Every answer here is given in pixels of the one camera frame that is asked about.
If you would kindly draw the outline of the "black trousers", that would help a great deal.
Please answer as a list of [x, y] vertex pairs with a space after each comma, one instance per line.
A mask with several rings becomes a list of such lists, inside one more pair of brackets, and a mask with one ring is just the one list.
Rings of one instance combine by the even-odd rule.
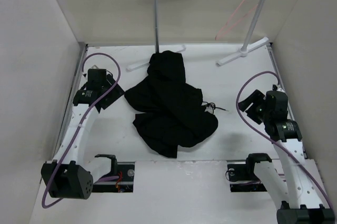
[[180, 53], [153, 54], [145, 79], [124, 97], [137, 111], [133, 125], [140, 137], [167, 158], [177, 158], [178, 147], [203, 142], [219, 125], [216, 116], [206, 111], [202, 90], [187, 84]]

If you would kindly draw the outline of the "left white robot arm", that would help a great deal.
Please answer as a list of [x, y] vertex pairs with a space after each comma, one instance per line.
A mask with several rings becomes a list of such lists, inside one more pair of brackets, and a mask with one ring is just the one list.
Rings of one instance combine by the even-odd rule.
[[71, 120], [61, 146], [52, 161], [43, 164], [41, 175], [45, 195], [57, 200], [87, 199], [97, 182], [118, 178], [117, 159], [112, 154], [97, 154], [90, 162], [84, 152], [91, 128], [102, 110], [124, 95], [106, 69], [89, 69], [87, 81], [73, 98]]

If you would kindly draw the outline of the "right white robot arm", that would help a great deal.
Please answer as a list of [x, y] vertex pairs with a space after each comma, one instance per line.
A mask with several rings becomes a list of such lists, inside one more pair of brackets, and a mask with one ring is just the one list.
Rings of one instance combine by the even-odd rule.
[[276, 171], [265, 153], [249, 154], [244, 173], [249, 179], [259, 179], [276, 206], [278, 223], [335, 223], [330, 207], [320, 196], [324, 190], [305, 168], [302, 134], [299, 125], [288, 118], [288, 96], [281, 89], [263, 94], [255, 90], [245, 100], [238, 101], [239, 113], [257, 124], [263, 124], [264, 136], [271, 141], [279, 156], [284, 178]]

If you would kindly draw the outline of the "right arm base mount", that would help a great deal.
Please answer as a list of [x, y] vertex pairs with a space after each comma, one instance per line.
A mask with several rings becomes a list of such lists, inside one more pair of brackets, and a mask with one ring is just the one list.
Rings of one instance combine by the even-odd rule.
[[232, 193], [266, 192], [263, 183], [254, 174], [248, 173], [245, 163], [228, 163], [225, 177], [230, 183]]

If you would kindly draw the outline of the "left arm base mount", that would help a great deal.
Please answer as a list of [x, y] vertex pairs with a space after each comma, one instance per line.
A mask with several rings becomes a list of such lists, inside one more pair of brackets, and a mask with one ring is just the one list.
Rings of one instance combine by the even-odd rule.
[[93, 193], [132, 193], [135, 162], [118, 162], [116, 168], [93, 185]]

